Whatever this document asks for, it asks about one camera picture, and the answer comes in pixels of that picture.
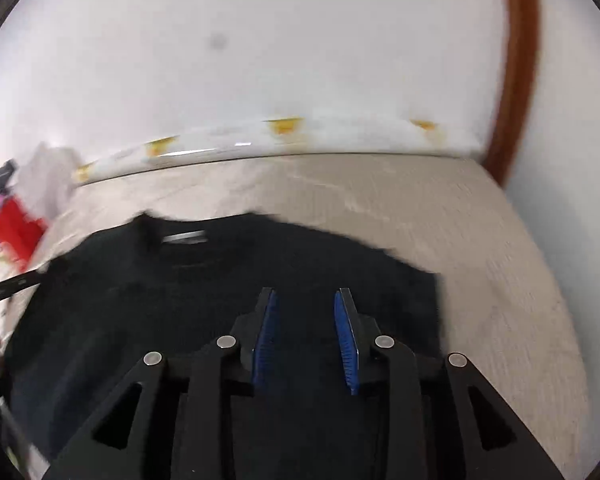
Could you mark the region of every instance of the white wall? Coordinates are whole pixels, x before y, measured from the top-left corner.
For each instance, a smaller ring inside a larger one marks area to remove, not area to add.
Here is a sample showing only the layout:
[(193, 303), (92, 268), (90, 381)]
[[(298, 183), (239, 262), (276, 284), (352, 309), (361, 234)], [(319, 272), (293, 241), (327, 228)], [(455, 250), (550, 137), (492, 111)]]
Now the white wall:
[(488, 137), (504, 0), (21, 0), (0, 29), (0, 163), (87, 161), (195, 126), (314, 115)]
[(507, 195), (573, 314), (590, 388), (591, 469), (600, 459), (600, 11), (592, 0), (542, 0), (536, 95)]

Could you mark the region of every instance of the silver rivet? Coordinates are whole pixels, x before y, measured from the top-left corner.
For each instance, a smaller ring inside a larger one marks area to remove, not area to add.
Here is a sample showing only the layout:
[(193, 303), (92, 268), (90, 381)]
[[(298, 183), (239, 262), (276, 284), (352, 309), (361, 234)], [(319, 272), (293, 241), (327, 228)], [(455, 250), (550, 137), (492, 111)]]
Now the silver rivet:
[(449, 362), (452, 366), (462, 368), (463, 366), (466, 366), (466, 357), (462, 354), (451, 354), (449, 356)]
[(233, 345), (235, 345), (235, 337), (232, 335), (221, 335), (218, 338), (218, 341), (216, 341), (216, 344), (220, 348), (231, 348)]
[(395, 341), (393, 337), (389, 337), (387, 335), (379, 335), (376, 337), (376, 345), (380, 348), (391, 348), (394, 343)]
[(144, 361), (144, 364), (147, 366), (157, 365), (162, 361), (162, 354), (160, 354), (160, 352), (149, 352), (148, 354), (145, 354), (142, 361)]

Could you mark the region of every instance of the clothing label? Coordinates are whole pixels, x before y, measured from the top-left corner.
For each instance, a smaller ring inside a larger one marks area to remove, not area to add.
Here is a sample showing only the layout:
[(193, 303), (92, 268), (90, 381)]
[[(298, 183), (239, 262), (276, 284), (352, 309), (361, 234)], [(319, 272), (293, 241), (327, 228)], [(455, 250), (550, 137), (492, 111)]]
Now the clothing label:
[(189, 233), (180, 233), (177, 235), (165, 236), (162, 239), (163, 243), (167, 244), (201, 244), (206, 242), (206, 233), (204, 231), (192, 231)]

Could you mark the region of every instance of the red bag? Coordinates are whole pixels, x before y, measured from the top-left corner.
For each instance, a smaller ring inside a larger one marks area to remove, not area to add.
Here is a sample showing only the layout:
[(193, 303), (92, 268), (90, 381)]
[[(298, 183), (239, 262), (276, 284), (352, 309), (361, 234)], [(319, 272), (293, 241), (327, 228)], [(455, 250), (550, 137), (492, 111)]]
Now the red bag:
[(29, 265), (38, 242), (45, 233), (42, 220), (32, 220), (22, 211), (18, 200), (9, 197), (0, 209), (0, 244), (10, 246), (20, 271)]

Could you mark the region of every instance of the pile of clothes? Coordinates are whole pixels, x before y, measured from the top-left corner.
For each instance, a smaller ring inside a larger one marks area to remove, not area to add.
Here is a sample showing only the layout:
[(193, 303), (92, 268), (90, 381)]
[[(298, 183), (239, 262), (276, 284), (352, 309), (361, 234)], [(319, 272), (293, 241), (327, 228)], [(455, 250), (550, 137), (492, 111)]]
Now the pile of clothes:
[(8, 160), (0, 168), (0, 254), (22, 272), (50, 222), (73, 191), (77, 157), (65, 148), (40, 144), (21, 167)]

